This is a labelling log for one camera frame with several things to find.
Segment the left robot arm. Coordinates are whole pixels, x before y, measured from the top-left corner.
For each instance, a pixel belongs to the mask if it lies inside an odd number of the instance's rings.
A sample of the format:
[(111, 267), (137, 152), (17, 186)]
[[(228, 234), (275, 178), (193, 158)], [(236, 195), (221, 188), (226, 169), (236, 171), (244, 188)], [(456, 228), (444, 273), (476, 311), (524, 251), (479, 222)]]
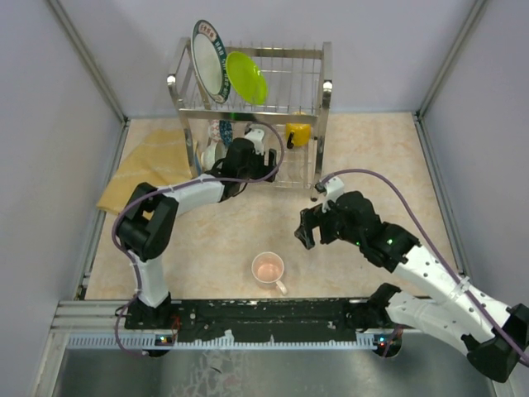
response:
[(265, 150), (264, 137), (262, 129), (254, 129), (234, 139), (223, 158), (188, 182), (165, 188), (148, 183), (136, 186), (112, 226), (112, 242), (130, 259), (135, 272), (130, 312), (138, 315), (141, 323), (162, 328), (172, 318), (162, 254), (177, 217), (234, 198), (248, 184), (274, 181), (277, 152)]

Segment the pale green patterned bowl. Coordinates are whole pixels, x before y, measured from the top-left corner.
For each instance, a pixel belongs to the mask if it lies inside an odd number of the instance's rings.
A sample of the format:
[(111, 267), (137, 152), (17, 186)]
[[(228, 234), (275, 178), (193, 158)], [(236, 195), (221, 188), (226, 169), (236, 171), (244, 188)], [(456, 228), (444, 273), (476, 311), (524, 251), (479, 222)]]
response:
[(201, 154), (201, 165), (203, 171), (211, 170), (214, 164), (226, 156), (226, 146), (222, 141), (213, 141)]

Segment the lime green plate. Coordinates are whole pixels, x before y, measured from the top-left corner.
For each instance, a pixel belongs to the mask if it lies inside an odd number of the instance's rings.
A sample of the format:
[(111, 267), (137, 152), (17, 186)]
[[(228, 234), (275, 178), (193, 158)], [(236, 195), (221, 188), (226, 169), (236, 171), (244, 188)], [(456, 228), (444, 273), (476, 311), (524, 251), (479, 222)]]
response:
[(258, 65), (245, 53), (232, 51), (226, 58), (226, 73), (231, 86), (251, 105), (264, 105), (268, 84)]

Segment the white plate green rim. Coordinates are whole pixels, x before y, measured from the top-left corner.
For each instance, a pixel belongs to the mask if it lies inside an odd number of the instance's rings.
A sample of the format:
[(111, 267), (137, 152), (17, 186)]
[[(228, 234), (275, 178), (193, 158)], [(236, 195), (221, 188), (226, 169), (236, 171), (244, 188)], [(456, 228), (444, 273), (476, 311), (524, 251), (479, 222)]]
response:
[(193, 67), (206, 94), (223, 104), (231, 92), (227, 76), (227, 51), (217, 29), (207, 20), (198, 20), (191, 36)]

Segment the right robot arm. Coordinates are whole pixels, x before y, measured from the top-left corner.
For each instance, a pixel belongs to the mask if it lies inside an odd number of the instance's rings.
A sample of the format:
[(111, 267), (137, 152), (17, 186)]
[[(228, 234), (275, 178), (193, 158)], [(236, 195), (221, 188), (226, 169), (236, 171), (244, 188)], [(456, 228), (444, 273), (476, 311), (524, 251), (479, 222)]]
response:
[(372, 265), (421, 288), (432, 303), (422, 303), (394, 285), (382, 285), (369, 306), (370, 320), (419, 329), (464, 354), (490, 380), (504, 383), (525, 360), (528, 307), (509, 306), (477, 289), (468, 278), (448, 271), (441, 259), (405, 228), (381, 221), (360, 192), (344, 193), (300, 213), (295, 237), (307, 248), (340, 240), (356, 246)]

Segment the yellow cloth with white zigzags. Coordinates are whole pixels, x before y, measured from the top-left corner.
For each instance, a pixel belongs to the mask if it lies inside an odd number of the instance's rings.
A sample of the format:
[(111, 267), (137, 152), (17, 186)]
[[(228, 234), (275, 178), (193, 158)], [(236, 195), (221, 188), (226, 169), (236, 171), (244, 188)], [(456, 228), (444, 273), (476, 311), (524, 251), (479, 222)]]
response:
[(97, 208), (118, 214), (127, 205), (138, 184), (163, 187), (191, 178), (183, 130), (155, 129), (118, 166)]

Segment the yellow glass mug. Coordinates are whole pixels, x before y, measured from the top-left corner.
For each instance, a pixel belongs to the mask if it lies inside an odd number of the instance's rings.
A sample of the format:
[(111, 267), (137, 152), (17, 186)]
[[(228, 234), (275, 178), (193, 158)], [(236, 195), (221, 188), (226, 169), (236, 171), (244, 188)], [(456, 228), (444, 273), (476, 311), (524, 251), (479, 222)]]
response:
[(285, 125), (285, 139), (288, 149), (308, 144), (311, 139), (312, 127), (304, 123), (287, 123)]

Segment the blue patterned bowl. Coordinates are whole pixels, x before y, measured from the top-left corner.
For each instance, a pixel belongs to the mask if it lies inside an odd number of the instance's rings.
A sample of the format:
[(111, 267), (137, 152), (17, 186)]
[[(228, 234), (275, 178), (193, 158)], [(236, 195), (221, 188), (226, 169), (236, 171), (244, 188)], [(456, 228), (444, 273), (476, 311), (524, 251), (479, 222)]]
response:
[(209, 144), (221, 142), (228, 148), (233, 140), (233, 126), (225, 120), (211, 120), (208, 125), (207, 134)]

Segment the pink and white mug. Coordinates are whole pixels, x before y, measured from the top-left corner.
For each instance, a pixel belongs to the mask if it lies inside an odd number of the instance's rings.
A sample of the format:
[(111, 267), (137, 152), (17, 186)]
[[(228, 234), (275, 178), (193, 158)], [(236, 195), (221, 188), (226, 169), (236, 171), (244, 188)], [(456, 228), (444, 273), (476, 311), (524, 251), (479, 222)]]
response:
[(288, 294), (283, 282), (285, 264), (278, 254), (271, 251), (261, 252), (252, 261), (250, 270), (260, 287), (276, 289), (283, 296)]

